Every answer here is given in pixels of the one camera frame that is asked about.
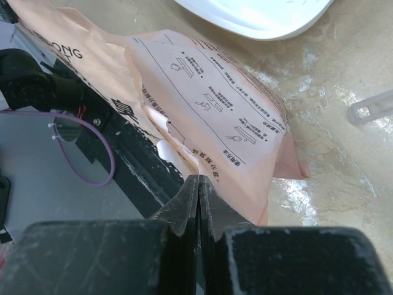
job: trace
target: white plate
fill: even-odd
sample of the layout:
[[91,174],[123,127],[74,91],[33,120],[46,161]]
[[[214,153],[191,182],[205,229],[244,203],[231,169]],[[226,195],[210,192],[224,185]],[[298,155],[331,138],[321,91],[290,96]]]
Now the white plate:
[[175,0],[201,18],[256,40],[288,39],[315,24],[333,0]]

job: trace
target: bolt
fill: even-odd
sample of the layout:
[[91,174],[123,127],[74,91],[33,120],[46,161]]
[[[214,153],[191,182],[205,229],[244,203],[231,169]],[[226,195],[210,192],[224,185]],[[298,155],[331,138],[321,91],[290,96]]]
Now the bolt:
[[101,120],[99,120],[98,118],[94,119],[93,120],[93,124],[96,125],[96,126],[100,126],[101,125]]

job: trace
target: purple cable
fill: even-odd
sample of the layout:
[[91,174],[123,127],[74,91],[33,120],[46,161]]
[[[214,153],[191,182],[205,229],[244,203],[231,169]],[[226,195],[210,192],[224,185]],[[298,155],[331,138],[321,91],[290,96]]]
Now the purple cable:
[[66,159],[68,165],[71,167],[71,170],[76,174],[76,176],[86,182],[88,185],[90,186],[94,186],[94,187],[101,187],[101,186],[105,186],[107,185],[113,178],[114,174],[115,174],[115,157],[113,155],[111,146],[109,145],[109,143],[107,142],[107,140],[105,139],[105,137],[101,134],[101,132],[99,132],[94,126],[92,126],[92,124],[89,124],[86,121],[83,121],[81,119],[78,119],[76,117],[70,116],[70,115],[64,115],[64,114],[59,114],[59,113],[55,113],[55,112],[29,112],[29,111],[0,111],[0,114],[8,114],[8,115],[24,115],[24,116],[41,116],[41,117],[52,117],[52,118],[61,118],[61,119],[66,119],[66,120],[71,120],[74,122],[77,122],[81,125],[83,125],[84,127],[88,128],[89,130],[91,130],[103,143],[108,156],[109,156],[109,160],[111,162],[111,170],[109,172],[109,176],[107,177],[107,179],[105,179],[103,182],[101,183],[93,183],[87,179],[85,179],[82,175],[80,175],[74,168],[74,166],[72,166],[71,162],[69,161],[66,152],[63,149],[63,146],[60,143],[60,140],[58,138],[58,133],[56,130],[56,125],[54,124],[52,126],[52,130],[54,132],[54,135],[56,136],[56,141],[59,144],[60,147],[60,151],[63,154],[64,158]]

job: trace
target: purple wire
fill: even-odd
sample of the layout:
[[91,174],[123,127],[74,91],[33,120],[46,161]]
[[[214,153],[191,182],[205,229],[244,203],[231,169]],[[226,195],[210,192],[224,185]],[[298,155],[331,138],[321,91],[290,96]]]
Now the purple wire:
[[52,118],[61,118],[61,119],[66,119],[66,120],[71,120],[74,122],[77,122],[81,125],[83,125],[84,127],[88,128],[89,130],[91,130],[103,143],[108,156],[109,156],[109,160],[111,162],[111,170],[109,172],[109,176],[107,177],[107,179],[105,179],[103,182],[101,183],[93,183],[87,179],[85,179],[82,175],[80,175],[76,169],[74,168],[74,166],[72,166],[70,160],[68,159],[66,152],[63,149],[63,145],[60,143],[60,140],[58,138],[58,133],[56,130],[56,125],[54,124],[52,126],[52,130],[54,135],[56,136],[55,140],[57,141],[59,147],[60,147],[60,151],[63,154],[64,158],[67,161],[67,164],[70,166],[71,170],[76,174],[76,176],[84,181],[85,183],[87,183],[89,186],[94,186],[94,187],[101,187],[101,186],[105,186],[107,185],[113,178],[114,174],[115,174],[115,157],[113,155],[111,146],[109,145],[108,141],[105,139],[105,137],[101,134],[101,132],[99,132],[94,126],[92,126],[92,124],[89,124],[88,122],[81,120],[79,118],[70,116],[70,115],[65,115],[65,114],[59,114],[59,113],[55,113],[55,112],[30,112],[30,111],[0,111],[0,114],[8,114],[8,115],[24,115],[24,116],[41,116],[41,117],[52,117]]

